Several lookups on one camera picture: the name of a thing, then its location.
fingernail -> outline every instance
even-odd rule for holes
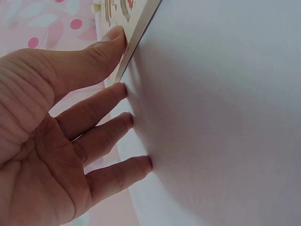
[[[118,38],[123,32],[122,26],[113,27],[108,33],[105,34],[102,41],[113,41],[114,39]]]

pink surface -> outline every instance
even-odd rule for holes
[[[79,50],[96,41],[91,0],[0,0],[0,57],[21,48]],[[103,83],[70,93],[50,113],[56,116],[103,89]],[[91,164],[86,172],[119,162],[112,152]],[[128,190],[115,195],[71,226],[139,225]]]

leaf pattern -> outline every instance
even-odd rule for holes
[[[56,19],[57,16],[54,14],[43,14],[31,20],[28,26],[46,27],[51,25]]]
[[[61,39],[64,33],[64,25],[62,21],[53,23],[48,28],[47,49],[53,48]]]
[[[85,41],[93,41],[96,39],[96,27],[90,27],[88,30],[84,31],[78,36],[79,39]]]
[[[36,16],[42,11],[42,9],[44,7],[45,7],[44,2],[35,2],[31,5],[29,5],[28,7],[26,7],[25,9],[23,9],[19,13],[19,16],[21,18],[30,18],[30,17]]]
[[[8,7],[8,11],[4,17],[4,22],[10,20],[15,16],[22,6],[22,0],[14,0],[11,5]]]
[[[70,15],[75,15],[80,9],[79,0],[68,0],[66,4],[66,12]]]

white leaf print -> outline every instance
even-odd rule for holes
[[[43,14],[31,20],[28,26],[46,27],[51,25],[56,19],[57,16],[54,14]]]
[[[21,5],[22,5],[22,0],[13,1],[11,5],[8,7],[8,11],[4,17],[4,21],[8,21],[11,18],[13,18],[14,15],[19,11]]]
[[[66,4],[66,12],[70,15],[75,15],[80,9],[79,0],[68,0]]]
[[[30,18],[30,17],[36,16],[37,14],[40,13],[40,11],[42,11],[42,9],[44,7],[45,7],[44,2],[35,2],[31,5],[29,5],[28,7],[26,7],[25,9],[23,9],[19,13],[19,16],[21,18]]]

book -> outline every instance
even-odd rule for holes
[[[110,85],[120,81],[160,2],[161,0],[94,0],[92,11],[95,13],[97,39],[101,40],[117,25],[123,26],[127,39],[127,49],[108,78]]]

